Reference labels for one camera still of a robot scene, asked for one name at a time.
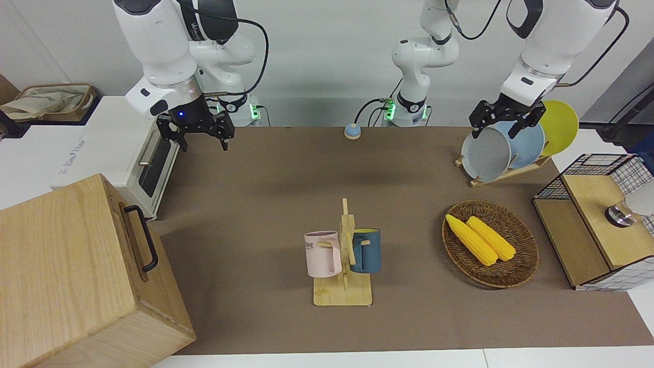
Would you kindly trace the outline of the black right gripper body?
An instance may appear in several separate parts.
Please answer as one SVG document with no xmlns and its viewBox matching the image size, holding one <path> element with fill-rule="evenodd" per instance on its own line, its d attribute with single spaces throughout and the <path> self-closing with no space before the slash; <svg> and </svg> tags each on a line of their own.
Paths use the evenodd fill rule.
<svg viewBox="0 0 654 368">
<path fill-rule="evenodd" d="M 206 134 L 219 140 L 230 140 L 236 135 L 231 116 L 209 107 L 204 97 L 160 114 L 156 126 L 161 137 L 172 141 L 182 141 L 191 133 Z"/>
</svg>

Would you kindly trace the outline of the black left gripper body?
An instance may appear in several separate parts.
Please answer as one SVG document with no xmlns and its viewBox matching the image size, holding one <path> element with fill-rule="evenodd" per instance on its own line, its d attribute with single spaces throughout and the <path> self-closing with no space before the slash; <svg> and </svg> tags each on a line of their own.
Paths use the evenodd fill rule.
<svg viewBox="0 0 654 368">
<path fill-rule="evenodd" d="M 472 127 L 488 127 L 500 121 L 515 121 L 520 127 L 534 127 L 545 112 L 544 102 L 527 106 L 509 97 L 499 97 L 494 103 L 478 102 L 469 121 Z"/>
</svg>

